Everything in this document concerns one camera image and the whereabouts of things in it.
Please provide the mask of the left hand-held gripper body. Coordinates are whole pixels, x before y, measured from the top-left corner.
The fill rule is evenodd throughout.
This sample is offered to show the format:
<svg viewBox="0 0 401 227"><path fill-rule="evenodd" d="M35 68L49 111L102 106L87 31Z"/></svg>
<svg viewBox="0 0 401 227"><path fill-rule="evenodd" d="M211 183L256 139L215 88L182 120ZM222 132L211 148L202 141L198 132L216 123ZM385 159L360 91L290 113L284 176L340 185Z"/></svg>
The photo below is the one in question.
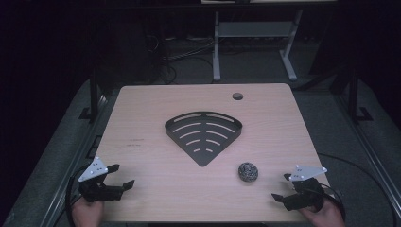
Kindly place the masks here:
<svg viewBox="0 0 401 227"><path fill-rule="evenodd" d="M106 185L104 180L107 175L107 166L96 157L78 178L81 196L88 202L120 201L124 192L123 186Z"/></svg>

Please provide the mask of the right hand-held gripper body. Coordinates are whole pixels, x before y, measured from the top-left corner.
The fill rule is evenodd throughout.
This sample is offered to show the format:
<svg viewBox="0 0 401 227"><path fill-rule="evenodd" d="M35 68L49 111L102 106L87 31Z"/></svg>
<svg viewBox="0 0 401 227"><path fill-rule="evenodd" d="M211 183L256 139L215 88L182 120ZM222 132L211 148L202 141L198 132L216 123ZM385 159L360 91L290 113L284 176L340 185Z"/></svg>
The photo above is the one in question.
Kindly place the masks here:
<svg viewBox="0 0 401 227"><path fill-rule="evenodd" d="M290 182L296 193L284 197L283 204L288 211L299 210L306 207L314 207L316 211L323 208L323 188L317 176L325 173L325 167L296 165L290 173Z"/></svg>

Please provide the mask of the steel wool scrubber ball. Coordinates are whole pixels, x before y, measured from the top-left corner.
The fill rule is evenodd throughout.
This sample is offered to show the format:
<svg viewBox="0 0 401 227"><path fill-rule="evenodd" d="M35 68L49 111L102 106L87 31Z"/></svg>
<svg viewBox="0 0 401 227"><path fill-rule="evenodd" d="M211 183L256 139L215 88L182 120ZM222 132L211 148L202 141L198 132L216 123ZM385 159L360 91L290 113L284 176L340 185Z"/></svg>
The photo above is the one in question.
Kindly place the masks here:
<svg viewBox="0 0 401 227"><path fill-rule="evenodd" d="M258 168L249 162L242 163L238 168L238 176L243 182L255 182L258 178Z"/></svg>

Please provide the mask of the black fan-shaped slotted shelf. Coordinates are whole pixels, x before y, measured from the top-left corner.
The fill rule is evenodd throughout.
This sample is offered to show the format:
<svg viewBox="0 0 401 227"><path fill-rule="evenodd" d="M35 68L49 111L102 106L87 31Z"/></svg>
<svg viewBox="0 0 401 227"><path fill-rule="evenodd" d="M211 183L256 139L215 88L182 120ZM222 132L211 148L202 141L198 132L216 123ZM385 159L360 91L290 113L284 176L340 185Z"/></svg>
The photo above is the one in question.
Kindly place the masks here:
<svg viewBox="0 0 401 227"><path fill-rule="evenodd" d="M242 123L223 113L193 112L169 119L165 129L195 163L205 167L239 137Z"/></svg>

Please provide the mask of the person's left hand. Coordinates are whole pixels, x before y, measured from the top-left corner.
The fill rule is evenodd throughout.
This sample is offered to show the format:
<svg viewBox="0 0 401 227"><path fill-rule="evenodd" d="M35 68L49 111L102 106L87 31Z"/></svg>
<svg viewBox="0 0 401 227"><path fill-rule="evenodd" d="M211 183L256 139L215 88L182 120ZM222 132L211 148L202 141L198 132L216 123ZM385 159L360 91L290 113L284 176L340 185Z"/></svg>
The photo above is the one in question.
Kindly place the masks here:
<svg viewBox="0 0 401 227"><path fill-rule="evenodd" d="M72 206L72 219L76 227L99 227L104 214L104 202L78 199Z"/></svg>

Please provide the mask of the person's right hand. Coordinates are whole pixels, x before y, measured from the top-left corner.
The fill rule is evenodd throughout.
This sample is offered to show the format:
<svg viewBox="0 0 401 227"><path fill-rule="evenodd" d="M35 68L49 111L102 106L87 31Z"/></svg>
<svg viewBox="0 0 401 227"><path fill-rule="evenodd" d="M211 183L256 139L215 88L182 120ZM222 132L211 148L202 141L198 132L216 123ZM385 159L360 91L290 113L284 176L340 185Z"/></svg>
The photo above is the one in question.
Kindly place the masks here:
<svg viewBox="0 0 401 227"><path fill-rule="evenodd" d="M345 227L339 208L332 202L325 200L323 208L314 212L310 208L299 209L302 214L314 227Z"/></svg>

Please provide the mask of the black metal stand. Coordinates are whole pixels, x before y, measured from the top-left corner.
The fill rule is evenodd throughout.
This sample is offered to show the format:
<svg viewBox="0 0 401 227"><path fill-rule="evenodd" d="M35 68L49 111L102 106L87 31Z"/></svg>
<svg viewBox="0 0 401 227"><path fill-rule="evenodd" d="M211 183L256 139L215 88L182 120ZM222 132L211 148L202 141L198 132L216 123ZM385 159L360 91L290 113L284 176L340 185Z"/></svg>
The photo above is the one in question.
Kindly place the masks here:
<svg viewBox="0 0 401 227"><path fill-rule="evenodd" d="M96 121L99 112L99 101L101 99L96 78L96 69L92 71L89 77L90 88L90 106L82 109L79 119L88 120L90 124Z"/></svg>
<svg viewBox="0 0 401 227"><path fill-rule="evenodd" d="M360 121L372 121L373 118L365 107L359 107L358 98L358 74L354 67L347 67L348 78L348 104L347 113L351 120L358 124Z"/></svg>

